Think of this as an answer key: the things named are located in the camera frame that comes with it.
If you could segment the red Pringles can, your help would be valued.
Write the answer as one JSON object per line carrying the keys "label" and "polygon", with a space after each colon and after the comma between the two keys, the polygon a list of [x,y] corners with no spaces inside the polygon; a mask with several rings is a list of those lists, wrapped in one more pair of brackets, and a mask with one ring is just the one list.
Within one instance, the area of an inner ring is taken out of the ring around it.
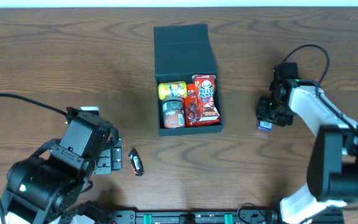
{"label": "red Pringles can", "polygon": [[184,100],[170,97],[162,101],[163,124],[167,129],[184,128]]}

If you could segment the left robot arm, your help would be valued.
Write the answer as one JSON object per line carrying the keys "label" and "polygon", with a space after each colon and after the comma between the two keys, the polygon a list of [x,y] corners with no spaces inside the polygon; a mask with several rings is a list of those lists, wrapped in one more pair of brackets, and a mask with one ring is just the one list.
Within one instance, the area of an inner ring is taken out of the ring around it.
{"label": "left robot arm", "polygon": [[0,223],[51,223],[89,191],[94,175],[122,168],[122,140],[99,110],[69,108],[60,139],[41,145],[7,173]]}

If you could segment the dark green box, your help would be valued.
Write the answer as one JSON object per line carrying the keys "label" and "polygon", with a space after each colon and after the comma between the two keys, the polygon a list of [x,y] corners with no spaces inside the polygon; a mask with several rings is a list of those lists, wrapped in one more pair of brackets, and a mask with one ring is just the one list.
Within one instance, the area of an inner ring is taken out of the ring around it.
{"label": "dark green box", "polygon": [[207,24],[154,27],[155,82],[184,81],[193,75],[214,75],[214,104],[222,114],[216,58]]}

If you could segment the small blue box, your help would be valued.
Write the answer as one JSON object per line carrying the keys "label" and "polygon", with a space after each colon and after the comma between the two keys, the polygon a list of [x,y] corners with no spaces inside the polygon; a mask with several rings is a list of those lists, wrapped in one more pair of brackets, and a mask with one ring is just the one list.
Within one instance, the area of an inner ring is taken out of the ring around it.
{"label": "small blue box", "polygon": [[263,131],[271,131],[272,130],[272,123],[266,122],[266,121],[259,121],[258,123],[258,129]]}

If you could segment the red candy bag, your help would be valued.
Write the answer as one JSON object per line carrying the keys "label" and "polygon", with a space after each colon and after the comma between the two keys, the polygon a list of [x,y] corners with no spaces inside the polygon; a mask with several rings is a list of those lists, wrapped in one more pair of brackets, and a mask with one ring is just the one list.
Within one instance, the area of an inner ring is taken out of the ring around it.
{"label": "red candy bag", "polygon": [[188,93],[187,97],[184,99],[186,127],[192,128],[199,126],[209,126],[219,123],[219,118],[213,118],[212,120],[208,121],[200,121],[200,119],[197,117],[195,85],[190,83],[187,84],[186,87]]}

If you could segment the yellow candy bottle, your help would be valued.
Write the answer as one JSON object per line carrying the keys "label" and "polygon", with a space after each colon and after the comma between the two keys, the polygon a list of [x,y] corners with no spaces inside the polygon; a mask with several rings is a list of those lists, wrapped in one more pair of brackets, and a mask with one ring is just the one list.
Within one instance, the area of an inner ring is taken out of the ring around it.
{"label": "yellow candy bottle", "polygon": [[184,81],[160,83],[157,88],[158,98],[162,101],[169,97],[186,98],[188,95],[187,84]]}

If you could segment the red Hello Panda box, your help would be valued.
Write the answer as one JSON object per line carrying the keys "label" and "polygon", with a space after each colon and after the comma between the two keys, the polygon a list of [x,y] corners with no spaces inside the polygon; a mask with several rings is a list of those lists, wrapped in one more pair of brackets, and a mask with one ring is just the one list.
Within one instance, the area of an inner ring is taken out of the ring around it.
{"label": "red Hello Panda box", "polygon": [[216,122],[220,114],[214,103],[216,91],[215,75],[197,74],[192,76],[196,94],[196,112],[199,122]]}

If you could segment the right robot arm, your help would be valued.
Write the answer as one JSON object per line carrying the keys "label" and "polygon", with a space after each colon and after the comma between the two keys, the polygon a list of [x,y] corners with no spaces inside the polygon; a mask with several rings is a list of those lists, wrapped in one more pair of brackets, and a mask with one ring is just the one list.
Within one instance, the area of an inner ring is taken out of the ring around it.
{"label": "right robot arm", "polygon": [[315,136],[306,184],[265,214],[266,223],[312,223],[332,210],[358,209],[358,123],[325,96],[320,84],[302,80],[294,62],[273,69],[270,97],[261,97],[259,129],[290,126],[299,116]]}

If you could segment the black candy bar wrapper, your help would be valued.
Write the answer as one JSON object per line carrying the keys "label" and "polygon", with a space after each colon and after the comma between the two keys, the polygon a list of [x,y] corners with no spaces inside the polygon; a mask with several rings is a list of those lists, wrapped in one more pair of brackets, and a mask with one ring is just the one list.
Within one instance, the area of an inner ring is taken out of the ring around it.
{"label": "black candy bar wrapper", "polygon": [[136,148],[132,147],[128,156],[131,161],[131,166],[134,174],[136,176],[142,176],[144,174],[144,167]]}

